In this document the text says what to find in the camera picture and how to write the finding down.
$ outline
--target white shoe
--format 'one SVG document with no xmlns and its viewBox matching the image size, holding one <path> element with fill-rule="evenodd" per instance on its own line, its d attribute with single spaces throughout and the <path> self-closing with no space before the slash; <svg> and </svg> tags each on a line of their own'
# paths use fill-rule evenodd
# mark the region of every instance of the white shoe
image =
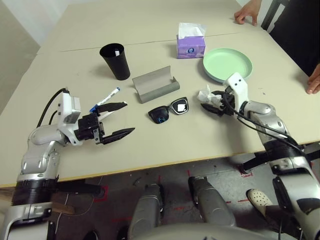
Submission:
<svg viewBox="0 0 320 240">
<path fill-rule="evenodd" d="M 251 202 L 251 204 L 264 216 L 266 217 L 266 206 L 272 206 L 272 201 L 268 198 L 268 196 L 258 190 L 258 189 L 250 189 L 246 192 L 246 196 Z"/>
</svg>

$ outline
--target purple tissue box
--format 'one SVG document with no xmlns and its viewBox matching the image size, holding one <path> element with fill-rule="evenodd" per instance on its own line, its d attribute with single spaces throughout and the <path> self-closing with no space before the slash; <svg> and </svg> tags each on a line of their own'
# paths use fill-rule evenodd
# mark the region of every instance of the purple tissue box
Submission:
<svg viewBox="0 0 320 240">
<path fill-rule="evenodd" d="M 194 59 L 202 58 L 205 54 L 205 38 L 203 36 L 186 36 L 179 39 L 176 36 L 176 58 Z"/>
</svg>

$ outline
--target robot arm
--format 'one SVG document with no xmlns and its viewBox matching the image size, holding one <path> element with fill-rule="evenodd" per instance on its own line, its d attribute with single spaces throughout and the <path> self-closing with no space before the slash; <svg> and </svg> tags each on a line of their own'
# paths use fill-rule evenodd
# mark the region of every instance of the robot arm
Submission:
<svg viewBox="0 0 320 240">
<path fill-rule="evenodd" d="M 67 144 L 80 146 L 84 140 L 108 144 L 130 134 L 134 128 L 122 129 L 105 136 L 102 112 L 113 112 L 127 104 L 108 103 L 79 119 L 78 97 L 63 89 L 58 104 L 57 124 L 37 127 L 28 137 L 28 149 L 21 162 L 21 172 L 0 232 L 0 240 L 55 238 L 55 224 L 46 219 L 51 215 L 51 196 L 57 191 L 59 150 Z"/>
<path fill-rule="evenodd" d="M 221 106 L 202 106 L 222 116 L 234 115 L 255 124 L 259 138 L 269 158 L 273 174 L 273 187 L 279 206 L 300 224 L 307 239 L 320 237 L 320 183 L 311 170 L 305 154 L 290 136 L 275 108 L 266 103 L 249 101 L 248 85 L 239 73 L 225 81 L 221 93 Z"/>
</svg>

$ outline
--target black sunglasses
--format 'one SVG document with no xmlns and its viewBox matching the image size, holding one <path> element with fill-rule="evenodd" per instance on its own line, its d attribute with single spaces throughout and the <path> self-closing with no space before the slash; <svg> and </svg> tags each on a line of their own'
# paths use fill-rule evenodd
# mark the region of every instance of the black sunglasses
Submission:
<svg viewBox="0 0 320 240">
<path fill-rule="evenodd" d="M 188 99 L 186 97 L 174 100 L 169 106 L 158 106 L 148 112 L 149 116 L 156 124 L 162 124 L 169 119 L 169 109 L 175 114 L 185 114 L 189 110 Z"/>
</svg>

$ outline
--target plate rim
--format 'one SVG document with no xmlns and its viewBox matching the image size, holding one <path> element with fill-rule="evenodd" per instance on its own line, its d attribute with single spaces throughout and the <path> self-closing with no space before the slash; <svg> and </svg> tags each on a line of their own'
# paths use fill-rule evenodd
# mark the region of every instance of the plate rim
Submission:
<svg viewBox="0 0 320 240">
<path fill-rule="evenodd" d="M 210 52 L 216 51 L 216 50 L 221 50 L 221 49 L 228 49 L 228 50 L 236 51 L 236 52 L 244 55 L 244 56 L 249 60 L 249 63 L 251 64 L 251 71 L 250 71 L 250 73 L 248 74 L 248 76 L 245 76 L 245 77 L 242 76 L 245 80 L 247 80 L 247 79 L 251 76 L 251 74 L 252 74 L 252 72 L 253 72 L 253 69 L 254 69 L 254 65 L 253 65 L 252 61 L 251 61 L 250 58 L 249 58 L 247 55 L 245 55 L 243 52 L 241 52 L 241 51 L 239 51 L 239 50 L 237 50 L 237 49 L 234 49 L 234 48 L 230 48 L 230 47 L 217 47 L 217 48 L 213 48 L 213 49 L 211 49 L 210 51 L 208 51 L 207 53 L 204 54 L 203 59 L 202 59 L 202 65 L 203 65 L 203 69 L 204 69 L 205 73 L 206 73 L 211 79 L 215 80 L 215 81 L 218 82 L 218 83 L 224 83 L 224 82 L 226 81 L 226 80 L 222 80 L 222 79 L 220 79 L 220 78 L 218 78 L 218 77 L 215 77 L 215 76 L 211 75 L 211 74 L 209 73 L 209 71 L 208 71 L 208 70 L 206 69 L 206 67 L 205 67 L 205 58 L 206 58 L 207 54 L 209 54 Z"/>
</svg>

